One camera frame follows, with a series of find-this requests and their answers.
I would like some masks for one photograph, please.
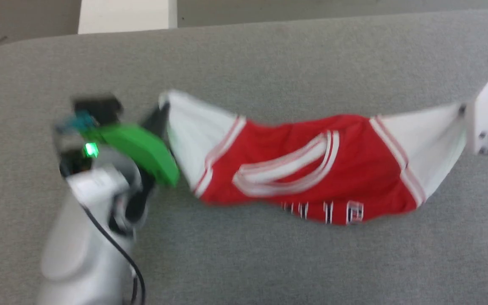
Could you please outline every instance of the white side panel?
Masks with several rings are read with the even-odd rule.
[[[159,96],[159,106],[165,103],[171,106],[167,133],[172,153],[200,197],[212,179],[212,165],[231,147],[246,118],[176,90]]]
[[[418,186],[423,201],[440,186],[466,145],[460,106],[439,106],[378,120],[402,156],[409,185]]]
[[[78,33],[176,28],[176,0],[83,0]]]

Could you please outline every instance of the gray fabric surface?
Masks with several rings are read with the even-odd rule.
[[[178,0],[178,27],[488,9],[488,0]]]
[[[66,191],[49,126],[113,91],[136,120],[170,87],[260,122],[466,100],[488,79],[488,11],[57,37],[0,47],[0,305],[31,304]],[[488,304],[488,158],[463,155],[420,210],[332,227],[184,182],[151,203],[149,304]]]
[[[0,45],[78,33],[81,0],[0,0]]]

